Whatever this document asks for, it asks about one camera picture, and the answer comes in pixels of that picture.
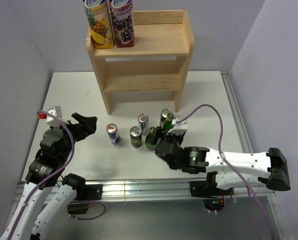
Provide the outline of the tall green glass bottle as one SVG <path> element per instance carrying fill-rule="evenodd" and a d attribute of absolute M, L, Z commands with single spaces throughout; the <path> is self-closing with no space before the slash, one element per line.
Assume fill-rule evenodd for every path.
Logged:
<path fill-rule="evenodd" d="M 170 130 L 173 128 L 173 119 L 175 118 L 173 113 L 168 113 L 166 116 L 166 119 L 164 120 L 163 124 L 162 124 L 162 128 L 164 130 Z"/>

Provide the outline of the small round green bottle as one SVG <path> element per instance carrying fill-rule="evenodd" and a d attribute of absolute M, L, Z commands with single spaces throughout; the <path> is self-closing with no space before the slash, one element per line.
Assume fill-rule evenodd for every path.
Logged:
<path fill-rule="evenodd" d="M 149 129 L 149 134 L 147 135 L 146 139 L 145 139 L 145 146 L 147 148 L 147 150 L 149 151 L 154 151 L 156 148 L 156 145 L 153 145 L 153 136 L 154 136 L 154 131 L 155 131 L 156 127 L 152 126 Z"/>

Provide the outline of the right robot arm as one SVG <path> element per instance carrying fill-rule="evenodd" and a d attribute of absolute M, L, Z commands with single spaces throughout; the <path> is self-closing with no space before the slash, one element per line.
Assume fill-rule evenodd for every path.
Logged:
<path fill-rule="evenodd" d="M 191 186 L 192 196 L 229 195 L 235 187 L 264 185 L 272 191 L 291 190 L 287 159 L 279 148 L 260 153 L 223 152 L 199 146 L 181 147 L 186 131 L 164 130 L 153 133 L 152 144 L 157 157 L 172 170 L 184 173 L 205 173 L 200 186 Z"/>

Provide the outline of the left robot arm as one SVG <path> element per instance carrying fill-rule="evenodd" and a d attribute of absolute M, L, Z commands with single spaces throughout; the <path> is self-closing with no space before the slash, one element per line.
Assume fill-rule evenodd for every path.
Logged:
<path fill-rule="evenodd" d="M 49 125 L 40 141 L 40 148 L 30 164 L 20 202 L 9 222 L 2 240 L 42 240 L 57 215 L 74 200 L 85 202 L 88 198 L 86 180 L 76 174 L 66 175 L 58 186 L 55 197 L 44 206 L 46 198 L 58 184 L 75 153 L 76 142 L 93 135 L 97 117 L 78 113 L 71 116 L 77 121 L 62 120 L 58 107 L 39 110 L 39 119 Z"/>

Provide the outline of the wooden two-tier shelf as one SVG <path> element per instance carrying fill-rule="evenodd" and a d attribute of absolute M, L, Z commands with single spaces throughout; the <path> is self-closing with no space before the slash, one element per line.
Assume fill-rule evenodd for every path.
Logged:
<path fill-rule="evenodd" d="M 90 31 L 86 49 L 108 115 L 112 94 L 172 91 L 179 111 L 195 37 L 186 10 L 134 11 L 135 45 L 96 49 Z"/>

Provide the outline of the silver slim can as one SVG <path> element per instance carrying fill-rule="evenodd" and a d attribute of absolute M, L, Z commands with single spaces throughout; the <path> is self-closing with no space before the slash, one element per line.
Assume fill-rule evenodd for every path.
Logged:
<path fill-rule="evenodd" d="M 142 135 L 146 136 L 149 131 L 149 117 L 145 113 L 138 116 L 138 126 L 141 128 Z"/>

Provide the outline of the black gold can rear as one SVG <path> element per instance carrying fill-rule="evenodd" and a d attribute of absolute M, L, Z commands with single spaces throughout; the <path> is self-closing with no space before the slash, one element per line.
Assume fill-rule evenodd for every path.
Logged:
<path fill-rule="evenodd" d="M 160 113 L 160 126 L 163 125 L 163 122 L 166 120 L 168 114 L 172 114 L 172 110 L 169 108 L 165 108 Z"/>

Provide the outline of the black gold can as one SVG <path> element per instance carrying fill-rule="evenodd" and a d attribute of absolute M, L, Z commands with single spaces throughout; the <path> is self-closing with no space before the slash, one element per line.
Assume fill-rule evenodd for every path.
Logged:
<path fill-rule="evenodd" d="M 139 126 L 133 126 L 129 130 L 131 145 L 139 148 L 142 145 L 142 129 Z"/>
<path fill-rule="evenodd" d="M 163 122 L 166 120 L 168 114 L 172 114 L 172 110 L 169 108 L 165 108 L 160 113 L 160 126 L 163 125 Z"/>

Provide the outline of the black gold can front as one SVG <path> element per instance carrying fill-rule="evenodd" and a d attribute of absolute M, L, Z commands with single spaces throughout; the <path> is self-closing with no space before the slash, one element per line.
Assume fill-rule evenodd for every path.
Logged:
<path fill-rule="evenodd" d="M 129 130 L 131 145 L 139 148 L 142 145 L 142 129 L 139 126 L 133 126 Z"/>

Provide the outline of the pineapple juice carton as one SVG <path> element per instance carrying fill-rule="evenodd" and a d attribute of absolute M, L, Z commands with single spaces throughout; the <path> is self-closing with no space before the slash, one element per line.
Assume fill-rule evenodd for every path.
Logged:
<path fill-rule="evenodd" d="M 83 0 L 92 40 L 97 49 L 111 49 L 114 39 L 106 0 Z"/>

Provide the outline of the grape juice carton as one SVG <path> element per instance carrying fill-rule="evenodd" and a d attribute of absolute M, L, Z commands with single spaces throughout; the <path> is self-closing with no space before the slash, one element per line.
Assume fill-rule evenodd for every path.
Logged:
<path fill-rule="evenodd" d="M 118 48 L 135 45 L 135 27 L 132 0 L 109 0 L 109 11 L 114 42 Z"/>

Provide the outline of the aluminium front rail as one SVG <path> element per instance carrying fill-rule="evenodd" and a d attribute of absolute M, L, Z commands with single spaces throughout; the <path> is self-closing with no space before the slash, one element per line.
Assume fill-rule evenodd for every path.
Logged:
<path fill-rule="evenodd" d="M 102 202 L 134 202 L 134 201 L 168 201 L 189 200 L 191 198 L 191 181 L 201 179 L 167 179 L 167 180 L 135 180 L 135 181 L 86 181 L 86 186 L 102 185 Z M 275 196 L 275 192 L 264 186 L 252 187 L 258 197 Z M 18 205 L 22 197 L 24 184 L 16 188 L 12 205 Z M 234 197 L 248 197 L 244 186 L 234 187 Z"/>

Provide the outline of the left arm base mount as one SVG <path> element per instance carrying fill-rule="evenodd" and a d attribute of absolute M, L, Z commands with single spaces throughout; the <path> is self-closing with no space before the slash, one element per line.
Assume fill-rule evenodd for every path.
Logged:
<path fill-rule="evenodd" d="M 87 184 L 85 190 L 80 193 L 75 201 L 99 201 L 102 198 L 102 184 Z M 70 215 L 84 215 L 90 208 L 91 203 L 70 203 L 67 206 L 67 212 Z"/>

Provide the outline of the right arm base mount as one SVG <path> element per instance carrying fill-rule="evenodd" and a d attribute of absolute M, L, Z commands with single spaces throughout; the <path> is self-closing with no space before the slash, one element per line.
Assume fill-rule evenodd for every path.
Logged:
<path fill-rule="evenodd" d="M 190 181 L 189 186 L 191 197 L 202 198 L 204 207 L 211 212 L 223 210 L 226 206 L 225 197 L 229 196 L 231 200 L 234 194 L 233 188 L 223 190 L 215 186 L 207 187 L 205 180 Z"/>

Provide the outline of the aluminium side rail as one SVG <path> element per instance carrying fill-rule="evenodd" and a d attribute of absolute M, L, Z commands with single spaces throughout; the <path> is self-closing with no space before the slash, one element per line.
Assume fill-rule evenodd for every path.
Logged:
<path fill-rule="evenodd" d="M 239 108 L 239 104 L 230 80 L 230 71 L 221 71 L 220 72 L 224 88 L 228 97 L 229 105 L 233 115 L 235 127 L 238 133 L 239 141 L 241 148 L 244 153 L 253 154 L 253 147 Z"/>

